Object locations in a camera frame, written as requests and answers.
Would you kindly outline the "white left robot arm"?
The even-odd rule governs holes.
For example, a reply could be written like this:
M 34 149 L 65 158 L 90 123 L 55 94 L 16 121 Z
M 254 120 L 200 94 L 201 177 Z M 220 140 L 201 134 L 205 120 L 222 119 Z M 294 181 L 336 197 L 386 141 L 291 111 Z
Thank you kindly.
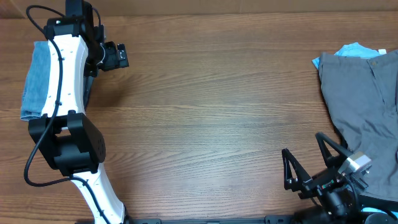
M 94 223 L 130 223 L 104 168 L 104 137 L 85 114 L 85 79 L 97 77 L 100 70 L 129 65 L 125 46 L 105 41 L 104 25 L 94 24 L 97 12 L 84 0 L 67 0 L 65 13 L 49 19 L 40 30 L 50 51 L 49 85 L 40 117 L 29 121 L 35 147 L 25 165 L 24 179 L 41 187 L 29 179 L 29 167 L 41 152 L 47 164 L 63 175 L 44 186 L 71 181 L 87 202 Z

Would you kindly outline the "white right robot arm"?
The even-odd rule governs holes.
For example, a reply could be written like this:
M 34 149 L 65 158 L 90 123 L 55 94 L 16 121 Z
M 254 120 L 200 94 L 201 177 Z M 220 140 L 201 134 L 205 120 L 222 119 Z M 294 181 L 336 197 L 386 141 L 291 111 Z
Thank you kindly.
M 284 188 L 297 192 L 300 199 L 315 205 L 295 212 L 291 223 L 397 223 L 397 214 L 360 194 L 369 187 L 364 176 L 372 160 L 362 152 L 352 152 L 326 134 L 316 133 L 326 169 L 311 176 L 287 149 L 283 149 Z

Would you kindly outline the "light blue denim jeans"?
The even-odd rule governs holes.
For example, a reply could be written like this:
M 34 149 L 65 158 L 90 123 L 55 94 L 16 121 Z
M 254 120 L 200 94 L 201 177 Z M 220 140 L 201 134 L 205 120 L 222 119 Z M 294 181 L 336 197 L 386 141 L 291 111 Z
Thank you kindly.
M 29 121 L 41 117 L 49 88 L 51 56 L 46 41 L 34 42 L 32 62 L 25 79 L 21 99 L 20 119 Z

